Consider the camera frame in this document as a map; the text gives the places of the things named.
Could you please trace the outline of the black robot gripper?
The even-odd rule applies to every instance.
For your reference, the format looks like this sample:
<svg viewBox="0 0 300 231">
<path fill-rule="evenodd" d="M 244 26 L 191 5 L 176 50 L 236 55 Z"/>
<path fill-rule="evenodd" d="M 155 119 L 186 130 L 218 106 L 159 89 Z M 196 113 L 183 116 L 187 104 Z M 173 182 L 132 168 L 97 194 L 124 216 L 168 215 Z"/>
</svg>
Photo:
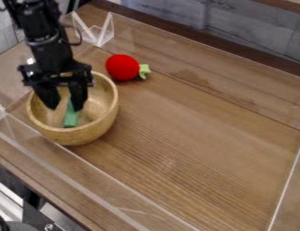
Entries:
<svg viewBox="0 0 300 231">
<path fill-rule="evenodd" d="M 22 84 L 32 86 L 36 96 L 52 110 L 56 109 L 60 101 L 60 95 L 53 85 L 68 86 L 72 108 L 75 111 L 80 111 L 87 100 L 87 87 L 93 85 L 93 78 L 92 67 L 77 62 L 72 57 L 71 47 L 75 46 L 75 43 L 69 43 L 67 38 L 49 37 L 37 40 L 26 38 L 25 44 L 30 49 L 33 63 L 17 66 Z M 61 77 L 61 74 L 68 72 L 77 75 L 77 81 Z"/>
</svg>

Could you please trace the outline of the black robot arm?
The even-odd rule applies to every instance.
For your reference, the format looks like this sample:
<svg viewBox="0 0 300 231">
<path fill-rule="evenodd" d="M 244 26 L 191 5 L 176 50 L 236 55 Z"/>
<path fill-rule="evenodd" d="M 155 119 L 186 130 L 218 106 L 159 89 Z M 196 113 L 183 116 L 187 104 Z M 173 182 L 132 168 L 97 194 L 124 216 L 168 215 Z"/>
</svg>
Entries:
<svg viewBox="0 0 300 231">
<path fill-rule="evenodd" d="M 32 64 L 17 66 L 22 84 L 52 110 L 60 102 L 57 87 L 67 87 L 75 111 L 83 109 L 92 83 L 92 67 L 72 57 L 72 46 L 65 32 L 68 25 L 59 21 L 60 11 L 55 0 L 2 0 L 17 27 L 24 32 L 24 41 L 33 56 Z"/>
</svg>

